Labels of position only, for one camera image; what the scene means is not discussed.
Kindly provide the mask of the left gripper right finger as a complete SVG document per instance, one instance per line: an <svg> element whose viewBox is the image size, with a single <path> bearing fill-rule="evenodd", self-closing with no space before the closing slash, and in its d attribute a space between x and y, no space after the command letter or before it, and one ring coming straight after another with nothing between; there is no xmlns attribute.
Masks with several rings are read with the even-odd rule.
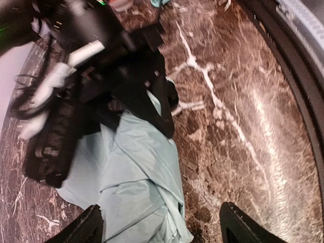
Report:
<svg viewBox="0 0 324 243"><path fill-rule="evenodd" d="M223 242L286 243L259 225L232 202L222 204L219 217Z"/></svg>

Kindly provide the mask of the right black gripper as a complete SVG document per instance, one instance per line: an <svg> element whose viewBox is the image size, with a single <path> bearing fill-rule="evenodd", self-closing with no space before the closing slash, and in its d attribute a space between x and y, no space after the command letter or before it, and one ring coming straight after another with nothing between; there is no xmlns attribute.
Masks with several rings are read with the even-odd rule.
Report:
<svg viewBox="0 0 324 243"><path fill-rule="evenodd" d="M107 50L80 67L84 84L79 100L89 108L92 120L107 127L118 126L121 112L108 107L115 99L165 137L173 137L176 87L166 77L165 60L158 50L163 32L161 25L123 31Z"/></svg>

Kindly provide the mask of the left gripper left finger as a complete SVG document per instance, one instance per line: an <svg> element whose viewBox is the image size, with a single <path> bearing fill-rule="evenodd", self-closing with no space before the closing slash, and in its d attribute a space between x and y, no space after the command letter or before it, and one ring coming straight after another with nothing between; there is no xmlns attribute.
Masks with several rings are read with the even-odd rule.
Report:
<svg viewBox="0 0 324 243"><path fill-rule="evenodd" d="M98 205L91 205L61 232L45 243L99 243L103 236L103 218Z"/></svg>

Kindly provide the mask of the mint and black folding umbrella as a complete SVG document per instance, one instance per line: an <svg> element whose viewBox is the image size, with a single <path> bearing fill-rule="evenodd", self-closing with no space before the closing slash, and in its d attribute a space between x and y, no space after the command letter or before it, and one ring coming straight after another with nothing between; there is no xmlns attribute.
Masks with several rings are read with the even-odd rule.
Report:
<svg viewBox="0 0 324 243"><path fill-rule="evenodd" d="M103 242L191 242L175 142L128 111L116 131L101 126L78 145L58 194L98 205Z"/></svg>

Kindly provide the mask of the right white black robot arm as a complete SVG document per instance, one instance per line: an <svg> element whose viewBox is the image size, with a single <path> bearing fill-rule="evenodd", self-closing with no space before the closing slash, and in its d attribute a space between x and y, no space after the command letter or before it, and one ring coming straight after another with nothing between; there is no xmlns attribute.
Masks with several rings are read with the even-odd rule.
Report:
<svg viewBox="0 0 324 243"><path fill-rule="evenodd" d="M33 19L46 23L64 50L64 61L34 95L35 107L21 110L24 99L12 105L14 115L30 123L22 137L38 134L45 111L58 100L74 73L88 78L78 93L84 104L118 100L128 111L155 126L166 137L174 134L164 57L158 47L164 29L159 21L126 31L105 1L1 1L1 53L35 40Z"/></svg>

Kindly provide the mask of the red white patterned bowl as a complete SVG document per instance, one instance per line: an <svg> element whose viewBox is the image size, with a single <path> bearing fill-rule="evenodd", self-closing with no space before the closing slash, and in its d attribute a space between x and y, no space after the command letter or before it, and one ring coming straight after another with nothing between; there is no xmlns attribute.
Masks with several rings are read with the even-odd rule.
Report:
<svg viewBox="0 0 324 243"><path fill-rule="evenodd" d="M117 12L126 11L131 8L133 4L133 0L109 0L109 5Z"/></svg>

